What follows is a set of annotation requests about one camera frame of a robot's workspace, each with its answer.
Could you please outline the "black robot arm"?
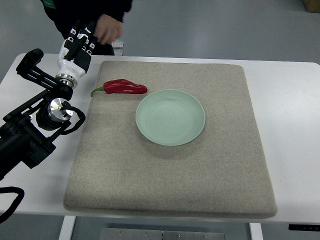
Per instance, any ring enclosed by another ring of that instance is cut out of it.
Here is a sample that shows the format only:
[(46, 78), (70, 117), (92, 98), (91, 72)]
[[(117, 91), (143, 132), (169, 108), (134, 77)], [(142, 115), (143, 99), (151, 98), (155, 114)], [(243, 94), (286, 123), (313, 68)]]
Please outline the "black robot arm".
[(3, 117), (0, 128), (0, 177), (3, 179), (23, 162), (30, 169), (53, 153), (53, 142), (85, 122), (85, 114), (71, 106), (73, 89), (38, 68), (44, 53), (28, 52), (16, 68), (17, 74), (44, 88), (42, 92)]

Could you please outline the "person's hand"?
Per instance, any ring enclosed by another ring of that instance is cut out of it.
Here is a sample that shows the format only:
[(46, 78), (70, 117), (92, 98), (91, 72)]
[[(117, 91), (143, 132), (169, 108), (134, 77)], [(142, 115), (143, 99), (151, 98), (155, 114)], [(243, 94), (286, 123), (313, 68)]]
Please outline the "person's hand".
[(124, 24), (111, 16), (102, 14), (95, 26), (94, 36), (101, 45), (111, 45), (123, 34)]

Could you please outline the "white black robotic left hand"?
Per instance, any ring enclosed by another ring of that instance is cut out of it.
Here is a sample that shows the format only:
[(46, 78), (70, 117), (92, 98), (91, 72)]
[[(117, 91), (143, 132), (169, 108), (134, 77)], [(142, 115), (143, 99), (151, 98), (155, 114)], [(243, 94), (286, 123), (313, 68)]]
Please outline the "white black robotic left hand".
[(80, 25), (77, 21), (64, 40), (58, 54), (58, 74), (72, 76), (73, 79), (83, 77), (90, 66), (92, 53), (98, 42), (94, 36), (95, 23)]

